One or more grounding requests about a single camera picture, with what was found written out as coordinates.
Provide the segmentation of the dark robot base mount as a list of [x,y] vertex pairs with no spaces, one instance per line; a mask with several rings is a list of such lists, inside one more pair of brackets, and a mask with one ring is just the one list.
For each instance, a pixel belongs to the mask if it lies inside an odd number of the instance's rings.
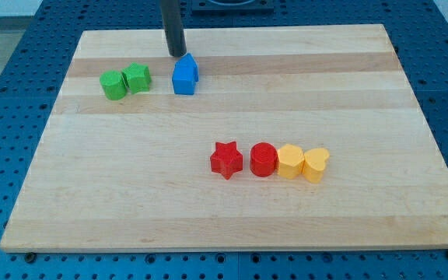
[[192,0],[191,14],[273,12],[274,0]]

